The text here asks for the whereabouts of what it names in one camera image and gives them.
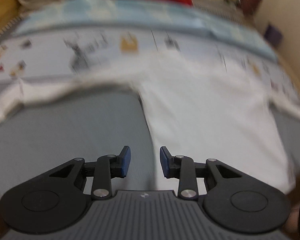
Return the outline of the person's right hand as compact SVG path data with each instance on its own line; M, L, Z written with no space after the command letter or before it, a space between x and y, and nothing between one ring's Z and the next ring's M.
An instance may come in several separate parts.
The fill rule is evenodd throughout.
M287 233L299 233L299 212L300 203L295 204L290 212L290 215L283 226L283 230Z

